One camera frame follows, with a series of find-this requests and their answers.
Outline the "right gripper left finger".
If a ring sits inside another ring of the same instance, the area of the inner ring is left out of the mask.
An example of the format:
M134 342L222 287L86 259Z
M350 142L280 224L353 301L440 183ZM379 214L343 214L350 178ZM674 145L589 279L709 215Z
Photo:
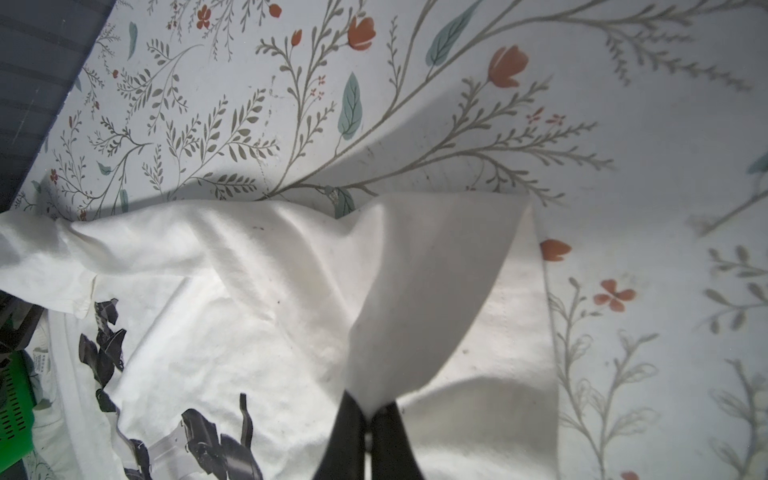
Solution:
M326 450L313 480L363 480L367 420L355 399L345 391Z

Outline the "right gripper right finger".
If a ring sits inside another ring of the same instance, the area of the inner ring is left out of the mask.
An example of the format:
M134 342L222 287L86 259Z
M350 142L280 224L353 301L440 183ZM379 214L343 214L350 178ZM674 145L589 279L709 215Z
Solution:
M373 480L424 480L396 402L379 409L369 423Z

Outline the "white printed t shirt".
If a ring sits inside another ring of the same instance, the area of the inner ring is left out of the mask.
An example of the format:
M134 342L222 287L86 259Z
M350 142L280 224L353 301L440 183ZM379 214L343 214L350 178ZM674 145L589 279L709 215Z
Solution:
M310 479L350 396L424 479L555 479L558 386L524 197L400 193L340 219L191 200L1 216L1 288L43 309L57 479Z

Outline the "green laundry basket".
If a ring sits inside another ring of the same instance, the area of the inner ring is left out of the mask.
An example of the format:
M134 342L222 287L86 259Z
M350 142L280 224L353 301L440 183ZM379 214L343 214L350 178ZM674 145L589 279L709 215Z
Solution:
M35 405L24 354L14 352L1 372L1 472L34 449Z

